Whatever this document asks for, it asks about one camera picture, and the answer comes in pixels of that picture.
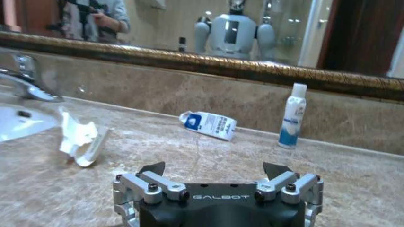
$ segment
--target spray bottle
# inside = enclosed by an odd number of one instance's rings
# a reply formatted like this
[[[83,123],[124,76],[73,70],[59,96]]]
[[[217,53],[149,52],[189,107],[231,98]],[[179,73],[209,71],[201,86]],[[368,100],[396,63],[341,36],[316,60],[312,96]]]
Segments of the spray bottle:
[[[277,142],[283,148],[293,149],[296,147],[297,137],[300,134],[301,120],[307,105],[307,89],[308,86],[305,84],[295,83],[292,95],[285,103],[285,115]]]

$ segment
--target bottle cap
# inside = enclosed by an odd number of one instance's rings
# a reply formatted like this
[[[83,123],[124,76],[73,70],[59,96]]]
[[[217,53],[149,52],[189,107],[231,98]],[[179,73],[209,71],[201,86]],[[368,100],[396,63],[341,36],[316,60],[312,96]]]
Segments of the bottle cap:
[[[308,90],[308,86],[305,84],[295,83],[293,90],[292,90],[292,96],[304,98],[307,90]]]
[[[187,43],[187,38],[185,37],[180,37],[179,38],[179,43],[180,44],[185,44]]]

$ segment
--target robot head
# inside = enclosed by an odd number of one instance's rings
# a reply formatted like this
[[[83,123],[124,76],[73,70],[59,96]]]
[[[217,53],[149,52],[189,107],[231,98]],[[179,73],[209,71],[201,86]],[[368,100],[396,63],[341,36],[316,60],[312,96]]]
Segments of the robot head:
[[[229,3],[229,14],[241,15],[245,0],[229,0],[228,3]]]

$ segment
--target screw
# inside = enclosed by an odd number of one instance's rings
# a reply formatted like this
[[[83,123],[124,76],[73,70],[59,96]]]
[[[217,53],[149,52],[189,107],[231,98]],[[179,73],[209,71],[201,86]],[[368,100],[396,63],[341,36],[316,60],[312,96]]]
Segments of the screw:
[[[148,190],[149,192],[155,192],[159,189],[159,185],[156,183],[149,183]]]
[[[191,194],[188,191],[181,191],[179,194],[179,200],[180,202],[185,202],[191,197]]]
[[[285,186],[285,189],[288,192],[293,192],[293,191],[296,191],[296,185],[293,183],[288,183],[288,185]]]
[[[264,202],[265,201],[265,195],[260,192],[260,191],[256,191],[255,194],[253,194],[253,198],[257,202]]]

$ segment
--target marble backsplash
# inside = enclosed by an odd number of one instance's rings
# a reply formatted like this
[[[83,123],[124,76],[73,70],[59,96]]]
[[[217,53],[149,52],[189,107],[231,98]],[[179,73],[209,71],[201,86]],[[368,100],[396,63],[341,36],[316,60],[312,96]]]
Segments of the marble backsplash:
[[[279,132],[291,87],[27,52],[64,96],[180,115],[207,111]],[[311,91],[301,137],[404,155],[404,104]]]

